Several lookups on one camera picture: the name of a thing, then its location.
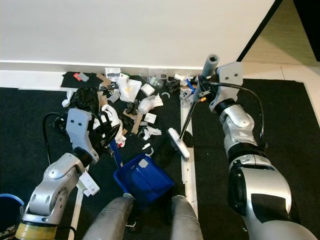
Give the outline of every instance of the red object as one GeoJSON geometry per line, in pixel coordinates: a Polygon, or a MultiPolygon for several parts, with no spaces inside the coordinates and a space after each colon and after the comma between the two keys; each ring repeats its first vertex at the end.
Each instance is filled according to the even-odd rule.
{"type": "Polygon", "coordinates": [[[82,79],[79,77],[79,73],[75,73],[73,74],[73,76],[78,80],[78,81],[81,81],[82,79]]]}

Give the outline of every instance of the gray cylinder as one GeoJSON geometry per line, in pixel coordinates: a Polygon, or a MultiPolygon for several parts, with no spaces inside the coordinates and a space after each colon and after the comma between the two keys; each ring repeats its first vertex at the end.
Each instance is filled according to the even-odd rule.
{"type": "Polygon", "coordinates": [[[171,240],[203,240],[198,218],[184,196],[172,198],[171,240]]]}
{"type": "Polygon", "coordinates": [[[200,75],[203,77],[208,77],[215,74],[218,62],[219,62],[219,57],[215,54],[210,54],[205,60],[205,63],[200,75]]]}
{"type": "Polygon", "coordinates": [[[133,201],[127,193],[112,200],[95,218],[83,240],[122,240],[133,201]]]}

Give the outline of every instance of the black floor mat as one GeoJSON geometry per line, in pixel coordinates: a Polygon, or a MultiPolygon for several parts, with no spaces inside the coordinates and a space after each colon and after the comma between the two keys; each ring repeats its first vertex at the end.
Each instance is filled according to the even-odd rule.
{"type": "MultiPolygon", "coordinates": [[[[260,97],[265,114],[266,153],[288,181],[302,224],[320,238],[320,129],[304,84],[245,79],[243,86],[260,97]]],[[[238,102],[255,120],[255,129],[259,129],[255,99],[245,92],[238,96],[238,102]]],[[[208,103],[196,106],[192,131],[198,217],[203,238],[247,240],[241,217],[228,206],[225,135],[217,114],[210,113],[208,103]]]]}
{"type": "MultiPolygon", "coordinates": [[[[0,126],[0,192],[10,193],[28,203],[34,188],[41,182],[43,172],[48,166],[48,159],[42,135],[42,118],[47,112],[63,112],[61,102],[66,98],[65,92],[18,90],[0,88],[1,95],[1,126],[0,126]]],[[[146,96],[139,93],[138,99],[146,96]]],[[[166,130],[169,127],[180,127],[180,102],[178,94],[171,98],[162,97],[163,106],[150,112],[157,115],[155,128],[162,130],[162,135],[151,136],[147,141],[138,140],[129,132],[125,135],[127,141],[119,150],[123,162],[131,160],[142,152],[146,143],[151,143],[154,149],[152,158],[160,165],[175,182],[175,187],[141,213],[142,231],[125,233],[125,239],[168,239],[171,226],[166,224],[167,203],[172,195],[185,194],[181,177],[181,159],[173,154],[170,161],[163,157],[167,150],[172,150],[166,130]]],[[[126,108],[126,103],[118,100],[112,104],[120,113],[126,108]]],[[[48,128],[52,160],[57,160],[62,154],[71,150],[71,143],[66,137],[48,128]]],[[[95,196],[83,197],[79,217],[77,239],[82,239],[86,230],[99,212],[114,198],[123,194],[113,178],[116,170],[114,160],[102,155],[96,165],[90,167],[89,173],[97,182],[100,191],[95,196]]],[[[77,191],[74,190],[66,206],[61,225],[70,225],[77,191]]],[[[68,230],[61,230],[57,239],[67,239],[68,230]]]]}

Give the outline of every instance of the small white box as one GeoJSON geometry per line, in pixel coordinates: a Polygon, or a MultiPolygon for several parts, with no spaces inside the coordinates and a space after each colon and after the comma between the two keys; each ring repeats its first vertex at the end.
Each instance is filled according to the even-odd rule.
{"type": "Polygon", "coordinates": [[[141,91],[144,92],[144,94],[149,97],[151,94],[155,92],[155,89],[152,86],[150,86],[148,83],[146,83],[141,87],[141,91]]]}
{"type": "Polygon", "coordinates": [[[144,117],[144,120],[148,123],[154,124],[156,121],[156,117],[157,115],[147,112],[144,117]]]}

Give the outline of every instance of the white wall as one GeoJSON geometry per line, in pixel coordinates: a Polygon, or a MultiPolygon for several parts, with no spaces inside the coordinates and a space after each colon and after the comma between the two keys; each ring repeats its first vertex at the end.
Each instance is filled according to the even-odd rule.
{"type": "Polygon", "coordinates": [[[274,0],[1,0],[2,62],[197,68],[235,61],[274,0]]]}

